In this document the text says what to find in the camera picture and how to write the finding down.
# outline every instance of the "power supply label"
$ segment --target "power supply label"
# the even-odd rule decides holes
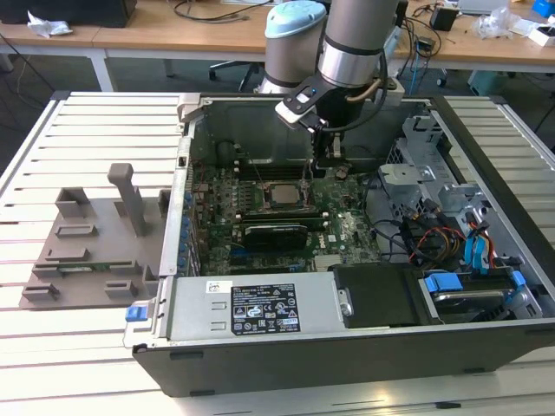
[[[295,285],[232,287],[232,332],[235,335],[300,332]]]

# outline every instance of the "black cable on floor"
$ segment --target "black cable on floor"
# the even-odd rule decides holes
[[[52,85],[51,85],[48,81],[46,81],[46,78],[44,78],[44,77],[41,75],[41,73],[38,72],[38,71],[36,70],[36,68],[35,68],[33,65],[31,65],[31,63],[29,62],[29,60],[27,60],[27,58],[25,58],[25,56],[23,56],[22,54],[20,54],[19,51],[18,51],[16,48],[14,48],[14,46],[8,41],[8,39],[6,39],[6,38],[4,37],[4,35],[2,35],[2,33],[0,33],[0,37],[2,38],[2,40],[3,40],[4,42],[6,42],[6,45],[8,45],[8,46],[9,46],[9,47],[21,58],[21,59],[23,59],[23,60],[25,61],[25,63],[27,63],[27,65],[29,65],[29,68],[31,68],[31,69],[33,70],[33,72],[34,72],[35,74],[37,74],[38,77],[50,88],[50,91],[54,92],[54,91],[55,91],[55,90],[54,90],[54,87],[52,87]]]

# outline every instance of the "blue object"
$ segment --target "blue object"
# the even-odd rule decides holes
[[[487,269],[482,264],[485,248],[486,240],[484,238],[470,237],[470,234],[468,234],[467,242],[465,243],[465,263],[471,265],[473,269],[479,270],[481,275],[487,274]]]
[[[512,278],[514,283],[517,285],[517,288],[520,288],[526,285],[526,279],[524,278],[524,276],[522,276],[522,273],[520,273],[519,271],[515,270],[513,272]]]
[[[543,17],[549,17],[555,14],[555,3],[550,3],[547,0],[536,0],[532,6],[532,10],[539,13]]]
[[[430,293],[462,290],[456,273],[432,273],[424,279],[424,283]]]
[[[476,243],[476,248],[474,249],[474,254],[472,257],[472,267],[473,269],[479,270],[481,275],[487,274],[487,270],[482,264],[482,256],[484,254],[485,248],[486,248],[486,240],[482,237],[479,237],[478,243]]]
[[[125,320],[127,322],[143,322],[147,318],[146,306],[130,306],[125,313]]]
[[[323,4],[309,0],[281,3],[268,13],[265,36],[278,39],[316,26],[326,16]]]

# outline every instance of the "office chair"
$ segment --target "office chair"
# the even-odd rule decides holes
[[[233,68],[233,67],[241,67],[244,65],[248,65],[249,68],[246,71],[243,80],[239,84],[239,92],[242,93],[245,89],[245,85],[251,79],[252,74],[258,74],[260,72],[260,67],[262,67],[261,62],[244,62],[244,61],[228,61],[217,63],[216,65],[212,65],[208,71],[208,76],[210,81],[216,81],[218,77],[216,76],[217,69],[224,69],[224,68]]]

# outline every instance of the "blue latch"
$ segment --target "blue latch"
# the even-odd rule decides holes
[[[430,293],[462,290],[456,273],[433,273],[424,279],[424,283]]]
[[[147,318],[147,306],[130,306],[125,313],[127,322],[143,322]]]
[[[522,276],[522,273],[520,273],[518,270],[515,270],[513,272],[512,278],[514,283],[517,285],[517,288],[520,288],[526,285],[526,279],[524,278],[524,276]]]

